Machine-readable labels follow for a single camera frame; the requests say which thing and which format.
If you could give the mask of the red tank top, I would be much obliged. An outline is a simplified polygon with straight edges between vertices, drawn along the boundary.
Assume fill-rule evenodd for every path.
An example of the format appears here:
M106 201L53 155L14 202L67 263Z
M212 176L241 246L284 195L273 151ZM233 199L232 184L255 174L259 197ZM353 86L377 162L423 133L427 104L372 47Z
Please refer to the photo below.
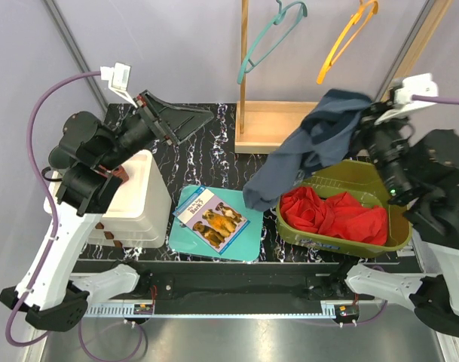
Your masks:
M280 214L300 232L378 246L387 242L387 211L365 207L348 192L322 199L310 186L300 186L282 196Z

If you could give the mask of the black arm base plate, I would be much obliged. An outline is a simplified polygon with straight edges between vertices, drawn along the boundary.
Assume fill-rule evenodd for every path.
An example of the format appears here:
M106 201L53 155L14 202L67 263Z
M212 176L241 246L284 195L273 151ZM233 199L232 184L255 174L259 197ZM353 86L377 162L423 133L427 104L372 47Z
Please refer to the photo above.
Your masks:
M158 317L311 314L322 312L322 301L354 299L343 287L318 289L337 269L335 263L143 261L140 266L156 289Z

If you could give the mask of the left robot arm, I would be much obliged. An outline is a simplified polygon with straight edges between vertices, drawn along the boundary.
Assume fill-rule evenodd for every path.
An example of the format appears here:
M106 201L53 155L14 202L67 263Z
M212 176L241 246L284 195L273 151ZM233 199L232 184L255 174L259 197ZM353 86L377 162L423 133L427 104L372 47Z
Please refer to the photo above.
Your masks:
M4 288L0 302L25 313L38 330L66 332L75 327L94 303L124 293L145 297L151 288L148 270L136 262L72 281L70 275L81 248L107 212L123 180L115 170L153 140L179 145L213 119L195 106L177 106L148 91L135 99L135 109L117 127L90 112L78 112L63 125L63 135L49 156L62 179L47 199L52 228L24 279Z

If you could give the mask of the navy blue tank top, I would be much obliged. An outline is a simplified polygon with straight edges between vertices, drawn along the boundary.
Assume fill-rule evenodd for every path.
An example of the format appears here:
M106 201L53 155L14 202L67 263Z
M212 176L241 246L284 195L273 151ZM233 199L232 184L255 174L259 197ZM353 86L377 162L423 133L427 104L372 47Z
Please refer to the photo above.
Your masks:
M343 160L363 110L372 99L331 89L300 125L266 159L243 187L245 206L264 212L312 173Z

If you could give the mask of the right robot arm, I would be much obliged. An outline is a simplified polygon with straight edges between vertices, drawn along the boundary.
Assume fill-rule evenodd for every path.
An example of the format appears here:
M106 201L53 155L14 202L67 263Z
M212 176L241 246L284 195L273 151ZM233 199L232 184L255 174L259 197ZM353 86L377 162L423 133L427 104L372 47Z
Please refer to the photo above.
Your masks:
M353 144L369 153L390 198L433 251L440 274L402 277L353 264L330 280L339 299L353 293L401 305L428 326L459 338L459 136L435 129L414 145L409 125L390 101L365 109Z

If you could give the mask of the orange hanger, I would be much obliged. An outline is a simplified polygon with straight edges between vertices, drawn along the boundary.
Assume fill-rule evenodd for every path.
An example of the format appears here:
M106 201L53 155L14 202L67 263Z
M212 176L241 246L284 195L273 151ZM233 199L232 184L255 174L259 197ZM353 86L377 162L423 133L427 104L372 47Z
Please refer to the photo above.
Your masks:
M322 84L327 73L335 65L336 61L346 51L351 42L359 35L367 23L378 13L379 2L376 0L359 1L356 12L350 16L331 50L327 54L317 76L317 84Z

